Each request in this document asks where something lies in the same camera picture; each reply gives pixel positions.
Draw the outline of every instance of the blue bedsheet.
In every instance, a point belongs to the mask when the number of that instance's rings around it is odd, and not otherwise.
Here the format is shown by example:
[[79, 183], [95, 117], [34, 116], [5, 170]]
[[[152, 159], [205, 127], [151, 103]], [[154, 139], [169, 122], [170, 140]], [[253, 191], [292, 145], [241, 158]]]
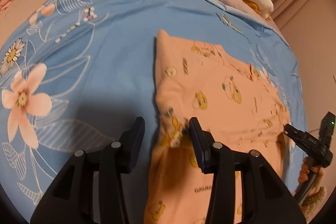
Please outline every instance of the blue bedsheet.
[[[142, 223], [150, 149], [159, 125], [153, 71], [161, 28], [172, 36], [221, 44], [234, 58], [264, 68], [290, 110], [292, 125], [306, 129], [294, 54], [274, 30], [242, 12], [210, 0], [48, 0], [44, 5], [48, 16], [40, 12], [36, 21], [26, 21], [0, 51], [0, 89], [8, 90], [0, 105], [0, 183], [28, 221], [71, 153], [101, 148], [143, 116], [146, 134], [137, 167], [123, 177], [130, 222]], [[40, 102], [29, 97], [30, 75], [38, 63], [47, 68], [35, 87], [35, 94], [46, 94]], [[20, 73], [29, 82], [27, 94], [11, 104], [11, 83]], [[33, 131], [18, 129], [10, 142], [8, 119], [19, 115], [14, 108], [20, 104], [28, 112], [29, 104], [50, 101], [46, 117], [27, 114]], [[29, 127], [20, 119], [20, 128]], [[37, 149], [21, 136], [32, 143], [34, 132]], [[303, 156], [298, 148], [288, 156], [285, 182], [290, 190]]]

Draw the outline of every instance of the flower petal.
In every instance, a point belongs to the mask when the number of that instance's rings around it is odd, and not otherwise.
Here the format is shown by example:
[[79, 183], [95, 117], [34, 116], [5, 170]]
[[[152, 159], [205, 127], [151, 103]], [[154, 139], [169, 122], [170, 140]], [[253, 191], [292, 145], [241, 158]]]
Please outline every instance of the flower petal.
[[29, 105], [26, 111], [34, 116], [44, 117], [49, 114], [52, 106], [53, 104], [48, 94], [38, 93], [29, 98]]
[[4, 108], [11, 109], [17, 101], [18, 94], [9, 90], [2, 90], [1, 99]]
[[22, 116], [21, 110], [16, 106], [13, 107], [12, 111], [10, 112], [8, 116], [8, 123], [7, 123], [9, 142], [11, 142], [15, 137], [21, 116]]
[[14, 92], [21, 92], [22, 90], [24, 90], [27, 86], [27, 82], [23, 79], [21, 72], [18, 71], [15, 76], [14, 76], [14, 80], [13, 82], [10, 84], [10, 88], [14, 91]]
[[29, 89], [30, 94], [33, 94], [37, 90], [46, 72], [47, 72], [47, 66], [43, 63], [37, 64], [30, 72], [27, 79], [27, 87]]
[[19, 128], [23, 141], [33, 149], [39, 147], [36, 132], [24, 113], [19, 119]]

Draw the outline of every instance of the beige wall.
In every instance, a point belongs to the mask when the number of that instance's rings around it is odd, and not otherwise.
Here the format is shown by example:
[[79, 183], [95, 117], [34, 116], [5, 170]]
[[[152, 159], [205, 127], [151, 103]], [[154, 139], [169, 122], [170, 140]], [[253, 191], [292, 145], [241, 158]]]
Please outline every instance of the beige wall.
[[[308, 0], [281, 32], [298, 59], [308, 129], [314, 130], [328, 111], [336, 114], [336, 0]], [[328, 196], [336, 185], [336, 136], [331, 150], [335, 158], [323, 182]]]

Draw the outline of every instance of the white daisy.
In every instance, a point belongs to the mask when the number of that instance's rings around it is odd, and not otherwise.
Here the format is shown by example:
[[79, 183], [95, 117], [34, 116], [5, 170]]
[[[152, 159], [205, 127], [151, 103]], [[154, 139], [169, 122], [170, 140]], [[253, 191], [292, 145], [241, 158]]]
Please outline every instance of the white daisy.
[[21, 56], [21, 52], [25, 47], [26, 43], [22, 41], [21, 38], [18, 38], [13, 45], [8, 49], [5, 54], [5, 57], [1, 61], [0, 65], [0, 76], [3, 77], [9, 69], [14, 66], [14, 63]]

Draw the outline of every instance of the blue blanket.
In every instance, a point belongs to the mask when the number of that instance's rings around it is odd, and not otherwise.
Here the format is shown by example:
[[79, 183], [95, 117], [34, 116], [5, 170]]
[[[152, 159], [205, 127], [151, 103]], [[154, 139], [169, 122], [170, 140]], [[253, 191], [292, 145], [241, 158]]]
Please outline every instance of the blue blanket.
[[[159, 125], [153, 81], [159, 29], [221, 44], [234, 58], [266, 70], [292, 125], [306, 129], [294, 54], [273, 29], [242, 12], [214, 0], [48, 0], [44, 6], [0, 51], [0, 183], [28, 221], [71, 153], [101, 148], [142, 116], [146, 133], [138, 163], [123, 177], [130, 222], [142, 223]], [[27, 88], [15, 95], [11, 83], [20, 75]], [[41, 100], [33, 100], [38, 93], [44, 93]], [[293, 190], [304, 153], [295, 147], [287, 157], [284, 181]]]

